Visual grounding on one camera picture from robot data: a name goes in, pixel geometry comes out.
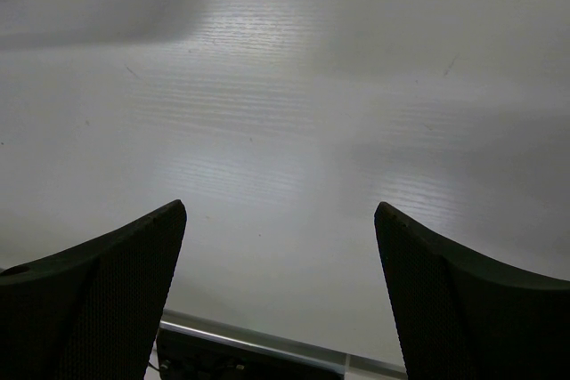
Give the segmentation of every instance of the black cable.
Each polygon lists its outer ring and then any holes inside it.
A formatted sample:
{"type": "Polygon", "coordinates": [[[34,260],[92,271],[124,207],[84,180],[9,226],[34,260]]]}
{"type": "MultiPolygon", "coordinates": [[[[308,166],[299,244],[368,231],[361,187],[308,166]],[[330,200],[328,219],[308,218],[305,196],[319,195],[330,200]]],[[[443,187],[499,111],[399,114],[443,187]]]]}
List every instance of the black cable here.
{"type": "Polygon", "coordinates": [[[156,367],[155,367],[154,365],[152,365],[150,362],[149,362],[149,367],[151,367],[152,369],[154,369],[157,373],[160,372],[160,369],[156,368],[156,367]]]}

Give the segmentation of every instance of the perforated mesh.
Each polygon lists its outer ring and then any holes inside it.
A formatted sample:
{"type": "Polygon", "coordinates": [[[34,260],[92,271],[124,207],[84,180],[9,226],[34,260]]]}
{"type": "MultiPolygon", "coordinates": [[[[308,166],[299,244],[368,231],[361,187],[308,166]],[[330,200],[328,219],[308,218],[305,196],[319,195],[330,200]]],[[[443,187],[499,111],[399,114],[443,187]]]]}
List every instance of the perforated mesh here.
{"type": "Polygon", "coordinates": [[[144,377],[182,241],[173,214],[100,257],[53,378],[144,377]]]}
{"type": "Polygon", "coordinates": [[[422,245],[387,206],[381,205],[376,214],[376,230],[408,377],[475,379],[445,261],[422,245]]]}

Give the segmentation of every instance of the black device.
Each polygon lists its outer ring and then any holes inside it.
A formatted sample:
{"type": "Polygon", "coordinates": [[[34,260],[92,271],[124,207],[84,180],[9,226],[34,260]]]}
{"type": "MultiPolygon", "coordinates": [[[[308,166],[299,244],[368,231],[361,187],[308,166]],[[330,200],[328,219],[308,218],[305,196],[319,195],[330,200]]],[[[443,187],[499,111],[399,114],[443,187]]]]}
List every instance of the black device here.
{"type": "Polygon", "coordinates": [[[375,223],[408,378],[565,376],[570,282],[481,255],[387,203],[375,223]]]}
{"type": "Polygon", "coordinates": [[[0,378],[142,379],[186,213],[175,201],[0,273],[0,378]]]}
{"type": "Polygon", "coordinates": [[[339,380],[337,373],[160,329],[162,380],[339,380]]]}

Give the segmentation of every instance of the textured white panel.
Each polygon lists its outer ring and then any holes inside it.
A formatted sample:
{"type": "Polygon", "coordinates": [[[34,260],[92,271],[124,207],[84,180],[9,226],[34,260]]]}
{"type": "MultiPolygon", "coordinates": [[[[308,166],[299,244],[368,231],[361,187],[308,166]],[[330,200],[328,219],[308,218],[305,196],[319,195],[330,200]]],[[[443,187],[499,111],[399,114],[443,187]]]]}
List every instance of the textured white panel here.
{"type": "Polygon", "coordinates": [[[569,22],[567,0],[2,3],[0,263],[181,198],[168,308],[402,364],[380,200],[570,279],[569,22]]]}

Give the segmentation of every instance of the metal edge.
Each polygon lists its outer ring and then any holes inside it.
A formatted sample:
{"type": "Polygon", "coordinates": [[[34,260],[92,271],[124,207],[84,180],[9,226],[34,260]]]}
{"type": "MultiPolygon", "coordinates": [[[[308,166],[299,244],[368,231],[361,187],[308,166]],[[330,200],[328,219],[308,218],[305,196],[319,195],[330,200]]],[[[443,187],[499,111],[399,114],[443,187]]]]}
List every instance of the metal edge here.
{"type": "MultiPolygon", "coordinates": [[[[164,310],[160,327],[165,330],[203,338],[220,344],[227,344],[252,352],[328,369],[340,375],[344,375],[346,372],[348,356],[346,353],[269,336],[245,328],[200,319],[175,311],[164,310]]],[[[406,378],[403,367],[354,355],[350,355],[350,357],[351,367],[372,374],[406,378]]]]}

